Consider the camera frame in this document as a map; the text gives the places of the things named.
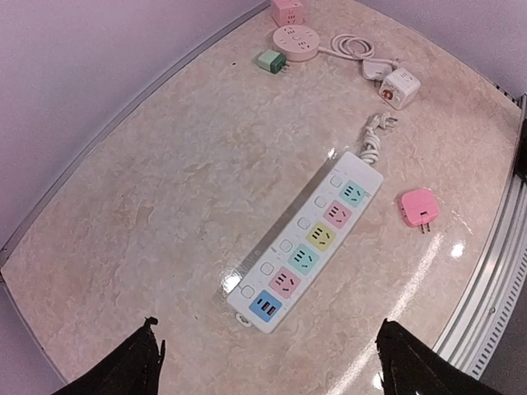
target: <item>yellow outlet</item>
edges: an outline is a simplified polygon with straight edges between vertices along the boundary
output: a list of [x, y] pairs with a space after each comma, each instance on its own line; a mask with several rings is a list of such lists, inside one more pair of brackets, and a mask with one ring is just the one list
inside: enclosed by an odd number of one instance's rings
[[324, 252], [335, 240], [335, 232], [322, 222], [317, 222], [305, 239]]

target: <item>green plug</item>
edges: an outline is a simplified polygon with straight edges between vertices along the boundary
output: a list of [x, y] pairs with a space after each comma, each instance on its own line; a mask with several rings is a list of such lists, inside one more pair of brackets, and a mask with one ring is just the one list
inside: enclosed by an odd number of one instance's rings
[[258, 56], [258, 60], [256, 61], [256, 63], [263, 70], [267, 70], [272, 74], [276, 74], [277, 72], [287, 66], [286, 61], [287, 59], [282, 53], [268, 49], [260, 56]]

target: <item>pink power adapter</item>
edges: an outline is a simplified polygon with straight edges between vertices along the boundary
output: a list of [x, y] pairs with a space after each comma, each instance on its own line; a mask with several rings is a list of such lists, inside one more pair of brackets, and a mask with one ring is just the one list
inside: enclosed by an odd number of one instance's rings
[[439, 216], [434, 194], [430, 189], [420, 188], [405, 193], [399, 199], [399, 209], [403, 215], [403, 221], [408, 226], [420, 226], [421, 232], [425, 233], [425, 226], [430, 231], [430, 222]]
[[271, 16], [277, 25], [301, 25], [305, 22], [305, 8], [298, 0], [272, 0]]

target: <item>dark floor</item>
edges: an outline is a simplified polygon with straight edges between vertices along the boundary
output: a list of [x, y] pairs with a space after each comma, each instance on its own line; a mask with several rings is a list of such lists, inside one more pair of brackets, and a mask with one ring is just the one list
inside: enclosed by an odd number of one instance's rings
[[481, 381], [503, 395], [527, 394], [527, 287]]
[[49, 395], [62, 386], [0, 282], [0, 394]]

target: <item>white power strip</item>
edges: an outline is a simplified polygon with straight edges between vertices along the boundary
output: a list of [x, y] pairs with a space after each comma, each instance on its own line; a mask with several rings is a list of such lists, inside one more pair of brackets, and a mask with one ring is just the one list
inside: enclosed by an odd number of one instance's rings
[[382, 181], [368, 164], [344, 153], [227, 302], [260, 331], [272, 332], [331, 259]]

